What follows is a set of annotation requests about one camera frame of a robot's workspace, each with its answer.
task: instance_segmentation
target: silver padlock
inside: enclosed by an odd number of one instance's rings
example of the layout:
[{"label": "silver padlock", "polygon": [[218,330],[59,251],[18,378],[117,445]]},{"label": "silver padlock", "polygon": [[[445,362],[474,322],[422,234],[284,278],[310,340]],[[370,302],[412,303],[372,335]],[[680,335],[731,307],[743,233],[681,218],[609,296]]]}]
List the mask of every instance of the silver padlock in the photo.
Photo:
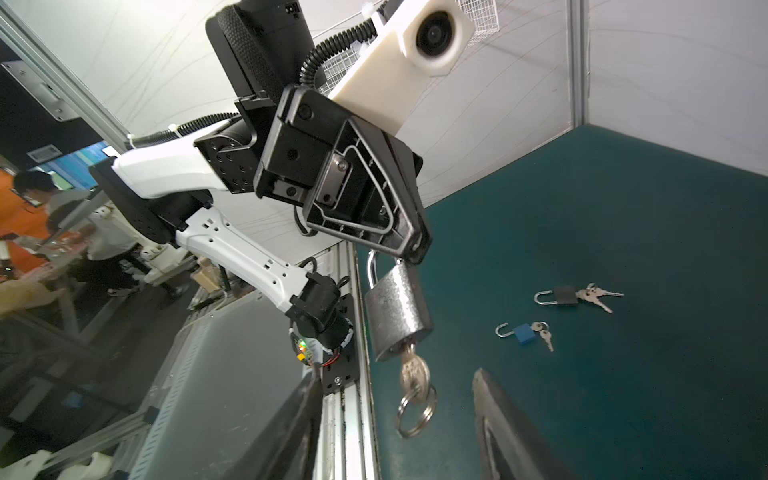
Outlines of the silver padlock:
[{"label": "silver padlock", "polygon": [[395,267],[376,282],[376,253],[369,255],[371,290],[366,294],[368,325],[377,362],[397,356],[409,343],[419,343],[432,332],[416,267],[398,259]]}]

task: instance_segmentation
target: wire mesh basket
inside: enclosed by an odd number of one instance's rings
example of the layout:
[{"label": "wire mesh basket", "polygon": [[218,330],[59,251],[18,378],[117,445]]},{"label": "wire mesh basket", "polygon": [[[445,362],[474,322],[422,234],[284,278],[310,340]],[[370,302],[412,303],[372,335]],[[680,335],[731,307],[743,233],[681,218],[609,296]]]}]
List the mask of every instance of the wire mesh basket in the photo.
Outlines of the wire mesh basket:
[{"label": "wire mesh basket", "polygon": [[360,46],[359,43],[355,43],[352,48],[347,48],[340,54],[332,56],[323,64],[326,83],[318,88],[321,94],[328,96],[333,87],[341,81],[346,71],[360,58]]},{"label": "wire mesh basket", "polygon": [[[467,48],[478,44],[498,31],[498,9],[496,0],[457,0],[459,8],[475,24],[475,33],[469,39]],[[355,43],[338,55],[323,63],[326,83],[319,87],[320,93],[328,96],[344,77],[344,74],[360,58],[360,44]]]},{"label": "wire mesh basket", "polygon": [[458,6],[475,24],[475,34],[469,39],[467,48],[498,31],[496,0],[458,0]]}]

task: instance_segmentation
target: key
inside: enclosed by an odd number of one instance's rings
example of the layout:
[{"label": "key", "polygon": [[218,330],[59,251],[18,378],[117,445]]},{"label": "key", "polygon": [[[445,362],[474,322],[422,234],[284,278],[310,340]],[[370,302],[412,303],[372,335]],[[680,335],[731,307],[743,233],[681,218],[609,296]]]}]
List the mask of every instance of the key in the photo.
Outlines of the key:
[{"label": "key", "polygon": [[533,322],[531,324],[531,330],[534,332],[541,332],[542,330],[549,330],[549,324],[546,322]]},{"label": "key", "polygon": [[589,289],[583,289],[576,292],[576,296],[578,296],[582,300],[586,300],[590,303],[594,303],[597,306],[602,307],[603,310],[605,310],[608,313],[613,313],[614,311],[609,309],[607,306],[605,306],[604,303],[598,299],[598,296],[592,292],[592,290]]},{"label": "key", "polygon": [[415,345],[412,343],[402,350],[400,360],[402,361],[400,387],[402,388],[403,395],[407,395],[416,389],[418,393],[412,401],[414,403],[426,402],[427,395],[429,394],[429,383],[431,382],[427,362],[422,357],[416,355]]},{"label": "key", "polygon": [[595,296],[603,296],[603,295],[608,295],[608,296],[624,296],[623,293],[609,292],[607,290],[603,290],[599,286],[594,286],[594,283],[590,283],[589,285],[587,285],[587,289],[590,290],[592,293],[594,293]]},{"label": "key", "polygon": [[549,351],[554,352],[554,347],[552,346],[552,334],[549,332],[549,330],[542,330],[538,334],[547,343]]}]

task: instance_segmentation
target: orange shirt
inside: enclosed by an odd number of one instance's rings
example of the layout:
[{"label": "orange shirt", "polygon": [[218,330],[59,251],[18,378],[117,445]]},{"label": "orange shirt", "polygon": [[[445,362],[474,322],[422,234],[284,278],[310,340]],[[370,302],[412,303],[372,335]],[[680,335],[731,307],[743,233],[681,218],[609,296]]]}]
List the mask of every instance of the orange shirt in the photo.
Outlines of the orange shirt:
[{"label": "orange shirt", "polygon": [[[0,235],[17,233],[30,237],[46,238],[48,231],[45,221],[48,215],[43,207],[33,207],[11,192],[13,176],[0,170]],[[45,263],[13,242],[8,242],[13,266],[22,272],[28,272]]]}]

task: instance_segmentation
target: blue padlock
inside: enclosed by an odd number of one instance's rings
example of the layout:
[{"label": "blue padlock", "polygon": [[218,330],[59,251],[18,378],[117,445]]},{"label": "blue padlock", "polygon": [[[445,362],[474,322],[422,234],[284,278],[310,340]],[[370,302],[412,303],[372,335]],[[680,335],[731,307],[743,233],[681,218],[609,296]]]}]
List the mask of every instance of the blue padlock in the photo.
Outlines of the blue padlock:
[{"label": "blue padlock", "polygon": [[525,345],[526,343],[530,343],[536,339],[536,332],[534,332],[531,326],[527,323],[516,326],[509,333],[505,333],[503,335],[499,333],[499,330],[503,329],[507,325],[509,325],[509,323],[502,323],[501,325],[497,326],[496,335],[500,336],[502,339],[506,336],[514,335],[515,338],[518,339],[518,342],[520,342],[520,345]]}]

